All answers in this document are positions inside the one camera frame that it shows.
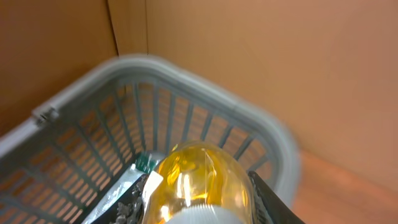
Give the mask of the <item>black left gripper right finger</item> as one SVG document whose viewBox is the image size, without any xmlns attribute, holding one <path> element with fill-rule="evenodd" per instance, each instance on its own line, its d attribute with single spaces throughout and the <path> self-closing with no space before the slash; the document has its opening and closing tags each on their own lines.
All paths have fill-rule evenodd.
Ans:
<svg viewBox="0 0 398 224">
<path fill-rule="evenodd" d="M 256 172 L 249 171 L 248 176 L 255 190 L 254 198 L 259 223 L 304 224 Z"/>
</svg>

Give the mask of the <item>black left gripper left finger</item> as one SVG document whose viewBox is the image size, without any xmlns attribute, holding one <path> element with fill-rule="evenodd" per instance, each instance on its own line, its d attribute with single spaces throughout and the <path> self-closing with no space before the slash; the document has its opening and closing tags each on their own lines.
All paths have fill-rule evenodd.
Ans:
<svg viewBox="0 0 398 224">
<path fill-rule="evenodd" d="M 122 181 L 107 193 L 89 214 L 90 224 L 140 223 L 143 216 L 142 192 L 147 174 L 132 181 Z"/>
</svg>

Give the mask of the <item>green 3M gloves package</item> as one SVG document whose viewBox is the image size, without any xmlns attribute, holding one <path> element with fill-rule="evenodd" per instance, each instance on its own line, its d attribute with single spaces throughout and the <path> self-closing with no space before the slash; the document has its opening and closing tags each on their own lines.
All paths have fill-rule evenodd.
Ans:
<svg viewBox="0 0 398 224">
<path fill-rule="evenodd" d="M 130 168 L 105 193 L 105 196 L 82 223 L 114 222 L 118 213 L 118 203 L 131 205 L 137 199 L 141 199 L 146 177 L 165 157 L 166 155 L 163 152 L 139 152 Z"/>
</svg>

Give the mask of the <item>yellow oil bottle silver cap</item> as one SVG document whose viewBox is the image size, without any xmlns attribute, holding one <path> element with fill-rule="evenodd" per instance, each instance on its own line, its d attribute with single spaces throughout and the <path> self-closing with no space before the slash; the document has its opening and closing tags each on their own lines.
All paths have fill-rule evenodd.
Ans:
<svg viewBox="0 0 398 224">
<path fill-rule="evenodd" d="M 254 187 L 216 145 L 176 145 L 144 185 L 143 223 L 255 223 Z"/>
</svg>

